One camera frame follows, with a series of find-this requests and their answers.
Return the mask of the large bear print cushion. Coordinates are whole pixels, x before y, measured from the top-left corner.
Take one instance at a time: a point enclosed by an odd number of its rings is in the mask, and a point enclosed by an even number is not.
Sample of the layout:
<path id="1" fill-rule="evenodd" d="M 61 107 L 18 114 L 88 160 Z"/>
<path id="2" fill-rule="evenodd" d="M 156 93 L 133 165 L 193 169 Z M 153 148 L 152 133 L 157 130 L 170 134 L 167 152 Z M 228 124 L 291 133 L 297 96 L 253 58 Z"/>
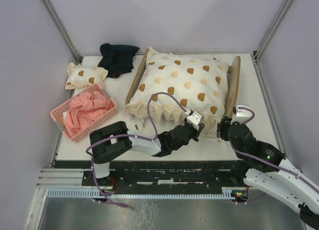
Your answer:
<path id="1" fill-rule="evenodd" d="M 225 113 L 229 66 L 215 58 L 197 59 L 150 48 L 139 87 L 125 112 L 139 119 L 151 116 L 179 124 L 186 117 L 182 108 L 203 115 L 203 133 L 216 131 Z"/>

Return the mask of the wooden pet bed frame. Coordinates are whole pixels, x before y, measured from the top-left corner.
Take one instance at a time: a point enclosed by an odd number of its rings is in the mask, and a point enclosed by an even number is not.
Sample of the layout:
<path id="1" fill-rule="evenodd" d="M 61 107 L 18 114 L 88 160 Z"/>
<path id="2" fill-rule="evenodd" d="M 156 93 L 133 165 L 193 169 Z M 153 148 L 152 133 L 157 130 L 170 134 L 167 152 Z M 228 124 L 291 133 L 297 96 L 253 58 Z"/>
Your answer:
<path id="1" fill-rule="evenodd" d="M 129 92 L 126 97 L 125 104 L 128 104 L 137 91 L 139 83 L 143 77 L 143 74 L 146 69 L 146 59 L 148 56 L 149 48 L 146 49 L 144 56 L 141 60 L 140 66 L 137 70 L 137 73 L 133 79 L 132 85 L 129 89 Z M 229 66 L 227 73 L 227 83 L 228 83 L 228 93 L 225 99 L 225 113 L 224 115 L 232 118 L 236 112 L 236 102 L 239 91 L 239 81 L 240 81 L 240 69 L 241 69 L 241 57 L 235 56 L 231 66 Z"/>

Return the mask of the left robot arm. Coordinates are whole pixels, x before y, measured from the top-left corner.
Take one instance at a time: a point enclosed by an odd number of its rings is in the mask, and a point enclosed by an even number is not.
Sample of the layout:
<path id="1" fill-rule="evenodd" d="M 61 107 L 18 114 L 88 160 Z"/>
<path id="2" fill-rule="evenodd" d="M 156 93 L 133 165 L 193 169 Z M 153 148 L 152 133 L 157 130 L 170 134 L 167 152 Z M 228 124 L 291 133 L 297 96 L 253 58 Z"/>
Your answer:
<path id="1" fill-rule="evenodd" d="M 110 181 L 111 161 L 128 151 L 165 157 L 188 145 L 190 140 L 198 142 L 203 129 L 203 123 L 193 125 L 185 120 L 183 125 L 162 132 L 155 140 L 129 131 L 124 121 L 95 130 L 89 135 L 91 145 L 86 150 L 91 156 L 93 180 L 99 185 L 106 185 Z"/>

